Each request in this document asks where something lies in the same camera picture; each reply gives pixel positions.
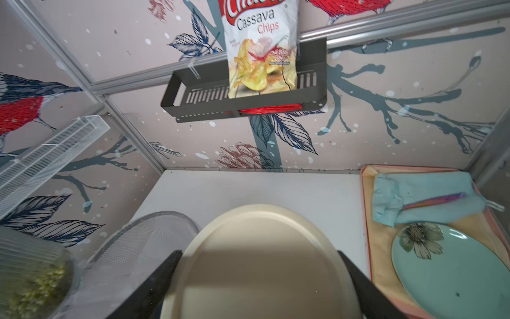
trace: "chip bag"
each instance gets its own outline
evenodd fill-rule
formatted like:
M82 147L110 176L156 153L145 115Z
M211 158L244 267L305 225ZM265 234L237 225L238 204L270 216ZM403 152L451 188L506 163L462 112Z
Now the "chip bag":
M228 98L294 90L297 0L218 0L228 57Z

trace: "flower print plate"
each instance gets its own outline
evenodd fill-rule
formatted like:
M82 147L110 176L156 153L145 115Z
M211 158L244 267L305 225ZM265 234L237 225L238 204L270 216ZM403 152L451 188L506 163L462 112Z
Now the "flower print plate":
M391 257L413 300L436 319L510 317L510 271L487 247L451 227L414 223Z

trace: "white wire basket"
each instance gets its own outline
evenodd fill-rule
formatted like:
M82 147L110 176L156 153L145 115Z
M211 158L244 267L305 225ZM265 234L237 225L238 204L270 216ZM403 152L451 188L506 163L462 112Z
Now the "white wire basket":
M5 164L0 170L0 219L109 129L100 115L78 117Z

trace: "wall-mounted rack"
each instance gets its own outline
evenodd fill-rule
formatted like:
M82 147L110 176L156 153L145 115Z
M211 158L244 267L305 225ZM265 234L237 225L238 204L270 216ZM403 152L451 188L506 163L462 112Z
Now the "wall-mounted rack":
M287 104L301 104L301 111L320 109L327 100L326 40L300 43L299 53L296 90L229 99L227 61L218 61L175 71L161 107L177 122L250 116L242 110ZM186 90L182 100L175 103L182 85Z

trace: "light blue cloth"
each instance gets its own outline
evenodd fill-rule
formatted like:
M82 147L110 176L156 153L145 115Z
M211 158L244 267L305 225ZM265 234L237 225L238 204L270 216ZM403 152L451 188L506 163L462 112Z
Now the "light blue cloth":
M463 171L379 174L374 182L372 218L391 227L414 222L447 224L484 210L485 198L472 185L471 175ZM450 203L400 211L407 204L461 192L467 196Z

